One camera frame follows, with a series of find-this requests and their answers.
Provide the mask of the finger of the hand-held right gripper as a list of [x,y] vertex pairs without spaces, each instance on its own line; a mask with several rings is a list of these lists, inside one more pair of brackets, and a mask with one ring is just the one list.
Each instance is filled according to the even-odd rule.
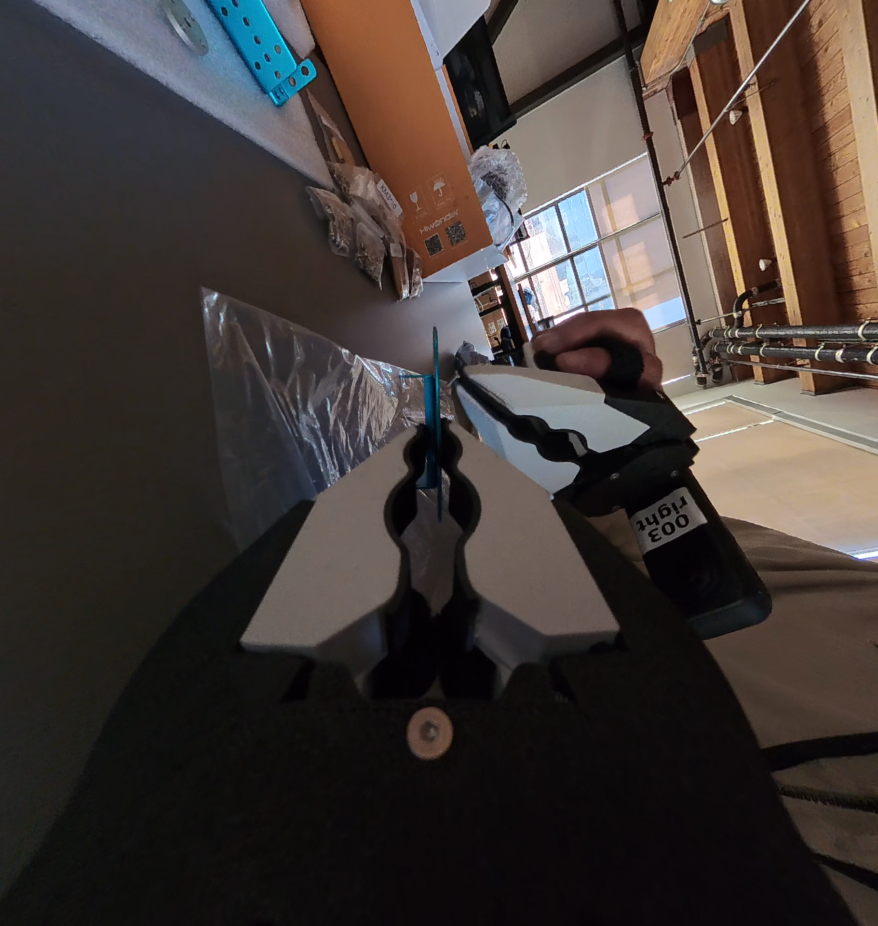
[[498,453],[506,440],[534,444],[535,437],[575,435],[573,453],[605,453],[632,444],[650,426],[607,404],[596,385],[534,369],[493,365],[462,369],[459,402],[480,438]]
[[480,440],[550,495],[569,486],[580,473],[577,464],[548,460],[534,444],[516,440],[460,384],[456,398]]

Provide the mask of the white foam sheet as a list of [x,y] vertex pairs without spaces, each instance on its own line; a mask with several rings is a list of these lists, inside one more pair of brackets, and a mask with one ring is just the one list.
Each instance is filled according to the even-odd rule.
[[248,76],[205,2],[186,2],[207,52],[191,50],[156,1],[39,1],[38,6],[258,144],[317,187],[332,187],[302,102],[277,108]]

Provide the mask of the pile of small screw bags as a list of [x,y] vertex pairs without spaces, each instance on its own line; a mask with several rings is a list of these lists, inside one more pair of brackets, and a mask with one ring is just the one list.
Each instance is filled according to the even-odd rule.
[[345,138],[317,99],[307,95],[324,142],[330,189],[307,186],[317,217],[327,224],[330,251],[351,259],[379,289],[388,272],[400,301],[424,291],[423,262],[406,242],[404,212],[386,181],[356,163]]

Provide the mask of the blue round metal disc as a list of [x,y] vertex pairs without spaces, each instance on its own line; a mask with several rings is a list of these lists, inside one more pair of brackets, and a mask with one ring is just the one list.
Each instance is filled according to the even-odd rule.
[[436,490],[436,507],[437,521],[443,519],[443,471],[442,471],[442,435],[443,435],[443,416],[441,408],[441,381],[440,381],[440,353],[438,330],[432,329],[432,356],[433,356],[433,374],[432,386],[430,387],[430,403],[428,407],[429,414],[427,419],[429,428],[432,432],[432,447],[429,451],[428,462],[432,465],[431,482],[432,487]]

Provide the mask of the background cardboard boxes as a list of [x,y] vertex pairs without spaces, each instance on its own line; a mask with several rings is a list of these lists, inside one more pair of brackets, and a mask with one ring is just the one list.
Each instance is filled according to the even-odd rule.
[[522,366],[530,330],[505,265],[469,281],[470,292],[490,345],[491,359]]

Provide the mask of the window with roller blinds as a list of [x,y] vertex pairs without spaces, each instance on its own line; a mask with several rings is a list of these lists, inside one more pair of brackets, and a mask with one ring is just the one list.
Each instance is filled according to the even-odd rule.
[[685,320],[647,156],[536,210],[522,230],[507,267],[534,330],[623,307],[640,310],[653,331]]

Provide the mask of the black screen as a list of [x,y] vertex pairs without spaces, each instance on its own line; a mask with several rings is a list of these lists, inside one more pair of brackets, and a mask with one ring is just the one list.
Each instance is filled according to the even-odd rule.
[[445,55],[445,69],[473,150],[515,125],[484,17]]

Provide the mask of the person's beige jacket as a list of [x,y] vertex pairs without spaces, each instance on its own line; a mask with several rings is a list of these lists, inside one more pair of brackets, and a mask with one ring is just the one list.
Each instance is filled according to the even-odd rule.
[[579,523],[618,645],[560,657],[594,796],[557,852],[567,922],[878,924],[878,563],[738,519],[766,619],[700,641],[624,513]]

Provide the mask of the bubble wrap bag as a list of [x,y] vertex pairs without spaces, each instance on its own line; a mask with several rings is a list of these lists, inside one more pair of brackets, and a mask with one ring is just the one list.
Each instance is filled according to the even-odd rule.
[[502,250],[524,221],[527,186],[518,157],[509,148],[484,145],[474,152],[468,170],[492,242]]

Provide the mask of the silver round metal disc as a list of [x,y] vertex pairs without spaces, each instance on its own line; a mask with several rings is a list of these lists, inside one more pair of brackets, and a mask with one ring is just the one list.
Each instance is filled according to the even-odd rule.
[[182,44],[197,56],[205,56],[209,44],[203,29],[190,7],[184,1],[159,1],[158,5],[167,18],[167,22]]

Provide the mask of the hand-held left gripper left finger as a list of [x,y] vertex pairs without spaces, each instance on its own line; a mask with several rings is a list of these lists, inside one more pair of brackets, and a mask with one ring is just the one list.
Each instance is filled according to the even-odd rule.
[[428,448],[426,427],[408,428],[310,503],[243,632],[245,651],[339,664],[364,686],[412,592],[402,536]]

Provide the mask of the large clear plastic bag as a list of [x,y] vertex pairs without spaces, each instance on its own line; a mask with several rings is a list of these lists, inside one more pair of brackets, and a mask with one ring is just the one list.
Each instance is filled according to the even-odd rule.
[[[243,552],[409,427],[423,382],[258,307],[202,287],[201,315],[225,495]],[[441,384],[442,416],[454,416]]]

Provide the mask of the orange and white cardboard box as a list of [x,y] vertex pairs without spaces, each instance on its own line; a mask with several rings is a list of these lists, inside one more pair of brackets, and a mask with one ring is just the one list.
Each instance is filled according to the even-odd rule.
[[468,136],[444,70],[488,2],[305,1],[368,166],[402,211],[427,283],[502,266],[468,166]]

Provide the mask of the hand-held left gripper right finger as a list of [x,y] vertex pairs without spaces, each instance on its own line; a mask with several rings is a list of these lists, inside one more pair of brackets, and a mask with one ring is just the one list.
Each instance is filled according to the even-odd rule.
[[447,513],[460,529],[439,617],[444,688],[504,688],[523,665],[618,642],[619,625],[550,493],[444,422]]

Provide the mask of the black insulated pipes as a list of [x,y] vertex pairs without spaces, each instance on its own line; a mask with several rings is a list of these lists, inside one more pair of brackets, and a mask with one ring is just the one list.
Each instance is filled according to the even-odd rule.
[[776,307],[785,307],[778,280],[753,286],[729,311],[698,320],[705,326],[699,353],[714,381],[724,367],[751,367],[878,383],[878,318],[811,325],[755,319],[756,310]]

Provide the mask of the long blue perforated plate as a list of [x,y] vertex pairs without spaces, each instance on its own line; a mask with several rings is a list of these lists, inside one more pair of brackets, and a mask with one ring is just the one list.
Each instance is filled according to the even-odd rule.
[[262,1],[206,1],[262,92],[278,108],[317,78],[310,59],[298,61]]

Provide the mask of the person's right hand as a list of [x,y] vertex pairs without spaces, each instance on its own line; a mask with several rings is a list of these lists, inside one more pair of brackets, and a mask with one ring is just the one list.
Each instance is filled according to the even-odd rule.
[[530,349],[535,365],[593,379],[605,389],[663,390],[653,332],[636,308],[577,315],[538,334]]

